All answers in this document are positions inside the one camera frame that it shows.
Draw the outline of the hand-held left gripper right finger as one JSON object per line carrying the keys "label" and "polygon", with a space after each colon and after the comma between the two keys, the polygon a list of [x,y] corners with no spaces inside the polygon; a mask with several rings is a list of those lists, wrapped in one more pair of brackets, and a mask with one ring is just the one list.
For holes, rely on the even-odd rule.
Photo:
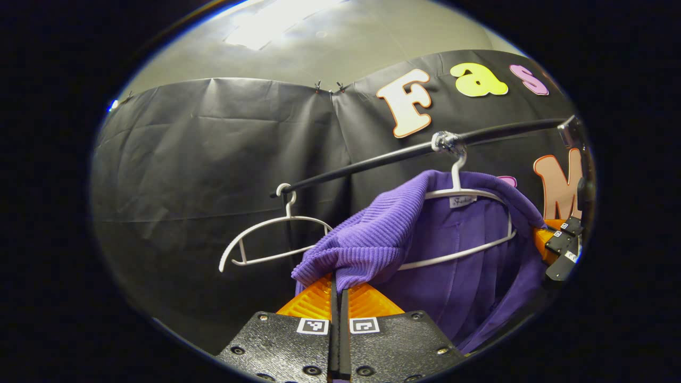
{"label": "hand-held left gripper right finger", "polygon": [[425,311],[404,311],[369,284],[342,292],[342,380],[418,381],[453,368],[464,359]]}

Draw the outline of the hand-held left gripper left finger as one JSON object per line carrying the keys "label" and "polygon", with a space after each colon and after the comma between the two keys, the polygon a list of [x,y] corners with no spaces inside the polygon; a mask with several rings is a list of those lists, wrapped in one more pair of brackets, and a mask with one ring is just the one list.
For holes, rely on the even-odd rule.
{"label": "hand-held left gripper left finger", "polygon": [[336,278],[314,282],[276,313],[258,311],[217,355],[269,382],[331,382],[340,370]]}

